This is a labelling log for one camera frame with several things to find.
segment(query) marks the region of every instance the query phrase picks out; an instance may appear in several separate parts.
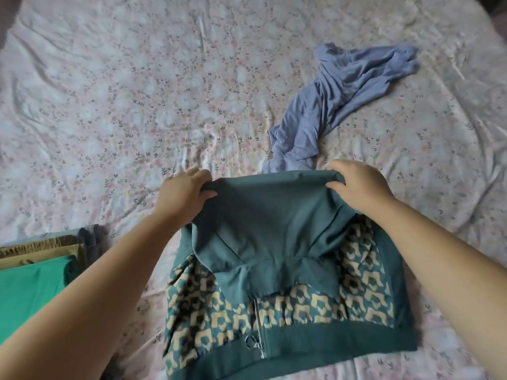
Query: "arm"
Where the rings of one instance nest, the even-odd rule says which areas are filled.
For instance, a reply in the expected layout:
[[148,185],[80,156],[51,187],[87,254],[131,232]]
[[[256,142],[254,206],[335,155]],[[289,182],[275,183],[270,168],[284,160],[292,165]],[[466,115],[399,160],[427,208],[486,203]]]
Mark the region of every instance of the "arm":
[[209,171],[166,180],[153,213],[0,346],[0,380],[98,379],[169,239],[214,191]]
[[378,223],[475,356],[507,378],[507,269],[396,200],[376,169],[334,160],[345,184],[328,183],[352,208]]

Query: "hand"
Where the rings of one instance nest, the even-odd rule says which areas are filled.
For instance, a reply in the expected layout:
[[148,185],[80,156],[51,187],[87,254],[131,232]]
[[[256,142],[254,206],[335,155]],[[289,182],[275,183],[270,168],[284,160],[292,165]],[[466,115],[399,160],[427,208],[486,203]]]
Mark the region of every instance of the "hand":
[[212,180],[207,169],[193,168],[164,181],[153,210],[153,215],[175,222],[180,229],[202,210],[204,202],[217,193],[202,191],[202,185]]
[[327,169],[340,172],[345,184],[332,181],[326,186],[334,189],[350,207],[368,217],[374,217],[383,204],[396,200],[384,176],[365,163],[333,160]]

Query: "bed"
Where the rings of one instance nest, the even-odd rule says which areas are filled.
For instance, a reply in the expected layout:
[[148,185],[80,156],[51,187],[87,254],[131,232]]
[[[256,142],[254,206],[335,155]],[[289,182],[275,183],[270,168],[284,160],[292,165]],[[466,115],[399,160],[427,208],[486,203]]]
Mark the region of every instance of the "bed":
[[[421,69],[320,140],[507,264],[507,47],[475,0],[23,0],[0,53],[0,242],[99,223],[114,243],[189,167],[258,173],[267,131],[316,75],[313,49],[413,44]],[[165,379],[165,249],[118,345]],[[417,352],[287,379],[484,379],[407,269]]]

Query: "teal jacket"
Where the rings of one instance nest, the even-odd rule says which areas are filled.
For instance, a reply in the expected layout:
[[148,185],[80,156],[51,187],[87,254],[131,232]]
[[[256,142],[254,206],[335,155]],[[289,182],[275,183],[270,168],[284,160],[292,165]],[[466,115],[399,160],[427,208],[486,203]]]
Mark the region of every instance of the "teal jacket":
[[164,357],[174,379],[261,379],[417,349],[402,259],[332,171],[219,179],[181,233]]

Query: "stack of folded clothes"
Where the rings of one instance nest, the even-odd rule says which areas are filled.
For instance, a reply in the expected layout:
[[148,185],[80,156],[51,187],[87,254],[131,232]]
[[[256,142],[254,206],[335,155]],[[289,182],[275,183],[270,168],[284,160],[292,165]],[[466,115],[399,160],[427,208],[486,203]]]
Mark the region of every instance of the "stack of folded clothes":
[[102,254],[97,224],[0,246],[0,344]]

